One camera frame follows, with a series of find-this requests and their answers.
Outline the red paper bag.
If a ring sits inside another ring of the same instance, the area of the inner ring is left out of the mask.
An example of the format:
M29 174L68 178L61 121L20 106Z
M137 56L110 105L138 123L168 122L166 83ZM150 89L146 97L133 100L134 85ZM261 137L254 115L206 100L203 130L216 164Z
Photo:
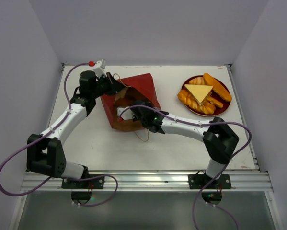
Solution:
M113 96L106 94L101 96L103 108L111 128L123 132L143 130L144 127L139 121L126 120L124 118L122 121L118 121L117 108L125 108L131 106L136 100L143 100L160 109L161 106L158 102L152 75L146 73L118 81L121 81L123 84L124 88L122 91Z

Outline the braided fake bread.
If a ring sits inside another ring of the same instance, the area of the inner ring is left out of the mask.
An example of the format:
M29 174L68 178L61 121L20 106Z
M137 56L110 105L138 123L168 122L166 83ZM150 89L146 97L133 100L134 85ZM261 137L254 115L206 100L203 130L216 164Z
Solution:
M190 107L196 112L203 113L205 115L212 115L216 109L216 107L208 101L205 101L203 105L199 105L194 96L187 90L180 90L177 96L184 105Z

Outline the triangular fake sandwich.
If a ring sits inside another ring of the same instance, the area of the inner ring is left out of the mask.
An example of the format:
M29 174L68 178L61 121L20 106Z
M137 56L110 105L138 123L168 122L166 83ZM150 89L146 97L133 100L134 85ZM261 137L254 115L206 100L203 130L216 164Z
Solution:
M199 105L203 105L213 89L209 85L185 84L185 88L194 96Z

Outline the fake croissant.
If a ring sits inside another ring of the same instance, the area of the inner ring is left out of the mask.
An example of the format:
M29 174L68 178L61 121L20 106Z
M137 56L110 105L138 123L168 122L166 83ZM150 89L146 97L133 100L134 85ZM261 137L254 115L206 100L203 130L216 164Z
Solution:
M205 85L205 81L203 77L196 77L189 81L189 84L193 85Z

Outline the fake bread slice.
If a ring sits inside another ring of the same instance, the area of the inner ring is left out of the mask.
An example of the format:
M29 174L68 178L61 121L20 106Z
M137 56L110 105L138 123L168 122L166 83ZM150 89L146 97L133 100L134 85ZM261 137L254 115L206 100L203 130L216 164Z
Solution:
M211 97L211 96L208 96L207 97L207 101L211 104L213 104L214 106L218 107L218 108L222 108L223 107L223 103L218 101L217 99Z

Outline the long orange bread loaf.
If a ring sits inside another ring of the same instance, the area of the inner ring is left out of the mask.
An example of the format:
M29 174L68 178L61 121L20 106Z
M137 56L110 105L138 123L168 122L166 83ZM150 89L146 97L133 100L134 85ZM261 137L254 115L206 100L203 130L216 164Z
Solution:
M212 86L213 87L213 91L220 96L221 99L223 99L224 101L227 102L231 102L232 100L232 96L229 93L228 90L226 90L226 88L214 77L212 77L210 74L208 73L204 73L203 74L203 79L206 85Z

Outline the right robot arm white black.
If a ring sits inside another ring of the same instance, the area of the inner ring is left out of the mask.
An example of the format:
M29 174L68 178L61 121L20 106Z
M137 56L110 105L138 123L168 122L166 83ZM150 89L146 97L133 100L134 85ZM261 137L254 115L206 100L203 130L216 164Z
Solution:
M237 134L224 120L215 117L211 121L185 120L168 112L157 110L143 101L136 101L130 110L134 119L152 133L175 134L204 143L210 161L203 177L205 186L214 188L220 183L223 169L228 165L239 142Z

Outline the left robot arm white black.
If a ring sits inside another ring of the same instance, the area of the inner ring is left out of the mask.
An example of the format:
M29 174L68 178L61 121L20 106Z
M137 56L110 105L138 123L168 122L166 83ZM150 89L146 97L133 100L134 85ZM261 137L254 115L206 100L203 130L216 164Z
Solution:
M124 88L110 73L97 77L94 71L82 72L79 86L64 113L41 134L28 138L27 170L54 178L71 178L78 188L85 188L90 181L87 168L67 161L63 144L93 110L97 98L116 95Z

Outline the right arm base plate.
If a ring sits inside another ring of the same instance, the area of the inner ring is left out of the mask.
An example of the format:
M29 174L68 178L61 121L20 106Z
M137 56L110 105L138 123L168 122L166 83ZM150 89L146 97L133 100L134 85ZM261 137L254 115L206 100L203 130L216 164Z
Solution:
M195 174L188 175L188 184L190 189L202 189L209 181L211 177L205 173L201 173L202 170L197 171ZM221 174L218 179L213 180L206 189L231 189L230 176L228 174Z

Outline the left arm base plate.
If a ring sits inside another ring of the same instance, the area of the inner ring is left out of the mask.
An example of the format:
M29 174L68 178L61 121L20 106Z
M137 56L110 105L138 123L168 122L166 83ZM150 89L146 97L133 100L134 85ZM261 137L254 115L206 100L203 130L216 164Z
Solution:
M83 179L64 179L61 185L62 189L103 189L103 174L88 174Z

